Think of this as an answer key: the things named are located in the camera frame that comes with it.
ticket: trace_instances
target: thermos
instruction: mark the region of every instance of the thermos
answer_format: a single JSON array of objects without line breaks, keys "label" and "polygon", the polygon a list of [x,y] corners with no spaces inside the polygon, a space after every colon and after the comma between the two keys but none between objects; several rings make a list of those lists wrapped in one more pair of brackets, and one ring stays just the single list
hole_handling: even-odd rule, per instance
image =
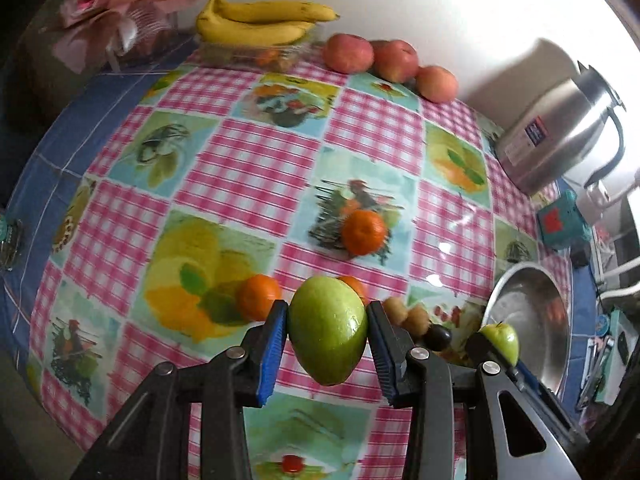
[{"label": "thermos", "polygon": [[595,171],[585,187],[608,175],[625,153],[622,125],[613,111],[625,105],[593,67],[578,63],[580,73],[547,91],[498,140],[502,168],[524,193],[533,195],[557,180],[591,151],[607,118],[618,129],[616,155]]}]

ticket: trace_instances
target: banana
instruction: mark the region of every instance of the banana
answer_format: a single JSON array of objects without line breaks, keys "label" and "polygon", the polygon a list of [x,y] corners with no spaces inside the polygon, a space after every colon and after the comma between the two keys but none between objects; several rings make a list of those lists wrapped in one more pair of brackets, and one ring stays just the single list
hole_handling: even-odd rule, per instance
[{"label": "banana", "polygon": [[217,13],[218,0],[209,0],[196,19],[201,37],[210,43],[249,46],[289,44],[302,38],[314,26],[309,22],[286,21],[252,25],[227,20]]},{"label": "banana", "polygon": [[271,0],[238,4],[219,0],[219,4],[220,16],[242,23],[274,23],[290,20],[332,22],[338,18],[335,11],[329,6],[297,0]]}]

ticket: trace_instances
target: screw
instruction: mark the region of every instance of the screw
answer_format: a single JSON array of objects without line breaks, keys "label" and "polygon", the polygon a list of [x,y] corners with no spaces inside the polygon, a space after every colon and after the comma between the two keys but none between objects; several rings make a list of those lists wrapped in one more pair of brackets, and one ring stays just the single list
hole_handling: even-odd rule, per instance
[{"label": "screw", "polygon": [[413,357],[414,359],[419,359],[420,361],[429,358],[429,351],[426,348],[422,348],[421,346],[411,348],[409,354],[411,354],[411,357]]},{"label": "screw", "polygon": [[170,363],[169,361],[165,361],[164,363],[160,363],[159,365],[156,366],[156,374],[158,375],[170,375],[172,373],[174,373],[175,370],[175,366],[173,363]]},{"label": "screw", "polygon": [[482,370],[487,375],[497,375],[500,373],[500,365],[495,361],[485,361],[482,363]]},{"label": "screw", "polygon": [[232,346],[226,350],[226,356],[229,359],[241,359],[244,357],[244,348],[241,346]]}]

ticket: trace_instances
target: red apple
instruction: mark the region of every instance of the red apple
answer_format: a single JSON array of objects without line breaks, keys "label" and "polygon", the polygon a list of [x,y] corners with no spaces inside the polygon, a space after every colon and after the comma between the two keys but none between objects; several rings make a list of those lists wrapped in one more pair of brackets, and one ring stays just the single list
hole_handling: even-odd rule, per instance
[{"label": "red apple", "polygon": [[418,92],[433,103],[448,103],[458,94],[458,80],[441,66],[423,66],[415,77]]},{"label": "red apple", "polygon": [[418,53],[406,41],[387,41],[376,47],[373,67],[381,78],[391,83],[404,83],[418,71]]},{"label": "red apple", "polygon": [[325,65],[336,72],[366,72],[373,64],[373,47],[360,36],[334,34],[324,45],[322,58]]}]

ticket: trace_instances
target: metal bowl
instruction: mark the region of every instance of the metal bowl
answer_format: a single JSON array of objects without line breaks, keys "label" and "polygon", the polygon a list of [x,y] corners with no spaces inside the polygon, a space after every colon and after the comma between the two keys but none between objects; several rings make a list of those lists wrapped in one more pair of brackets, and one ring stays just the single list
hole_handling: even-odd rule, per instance
[{"label": "metal bowl", "polygon": [[569,360],[569,320],[558,286],[543,267],[523,262],[498,280],[482,326],[501,321],[518,334],[521,361],[557,393]]}]

